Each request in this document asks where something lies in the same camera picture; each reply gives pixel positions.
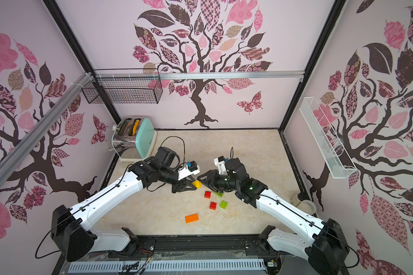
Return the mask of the long green lego brick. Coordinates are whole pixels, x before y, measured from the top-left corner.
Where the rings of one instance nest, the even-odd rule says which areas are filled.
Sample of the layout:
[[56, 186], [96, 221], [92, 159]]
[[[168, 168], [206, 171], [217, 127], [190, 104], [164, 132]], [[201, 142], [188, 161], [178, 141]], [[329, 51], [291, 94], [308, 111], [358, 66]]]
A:
[[212, 191], [213, 194], [217, 195], [218, 197], [222, 198], [223, 197], [223, 193], [222, 192], [216, 192], [216, 191]]

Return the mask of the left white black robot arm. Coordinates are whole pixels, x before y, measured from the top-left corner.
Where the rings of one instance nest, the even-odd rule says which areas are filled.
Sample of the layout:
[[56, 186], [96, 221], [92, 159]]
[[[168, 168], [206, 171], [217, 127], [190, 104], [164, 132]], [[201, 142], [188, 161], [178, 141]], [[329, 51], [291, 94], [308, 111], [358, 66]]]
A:
[[196, 190], [194, 176], [200, 173], [195, 161], [170, 167], [177, 154], [160, 147], [157, 154], [128, 165], [123, 176], [100, 192], [67, 208], [53, 211], [52, 240], [66, 261], [74, 262], [89, 253], [113, 252], [120, 257], [133, 257], [140, 250], [137, 236], [129, 229], [97, 230], [95, 224], [131, 195], [147, 189], [152, 183], [171, 185], [172, 193]]

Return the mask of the yellow lego brick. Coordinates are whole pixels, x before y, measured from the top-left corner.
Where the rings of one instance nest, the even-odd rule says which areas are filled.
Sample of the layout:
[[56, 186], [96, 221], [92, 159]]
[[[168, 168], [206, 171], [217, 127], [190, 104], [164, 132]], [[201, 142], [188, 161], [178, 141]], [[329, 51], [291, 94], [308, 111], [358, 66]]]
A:
[[193, 184], [197, 189], [200, 189], [200, 188], [202, 187], [202, 184], [201, 184], [200, 181], [194, 181], [192, 184]]

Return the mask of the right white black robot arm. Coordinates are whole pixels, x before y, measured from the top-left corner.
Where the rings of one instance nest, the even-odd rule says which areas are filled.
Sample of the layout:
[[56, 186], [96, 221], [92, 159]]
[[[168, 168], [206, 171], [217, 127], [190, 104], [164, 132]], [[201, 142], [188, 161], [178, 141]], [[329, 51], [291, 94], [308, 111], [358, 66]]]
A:
[[270, 214], [292, 230], [269, 229], [266, 241], [270, 248], [308, 261], [320, 275], [340, 274], [350, 247], [339, 223], [323, 221], [291, 205], [250, 177], [237, 158], [220, 157], [214, 162], [216, 169], [198, 176], [198, 181], [214, 192], [234, 192], [245, 204]]

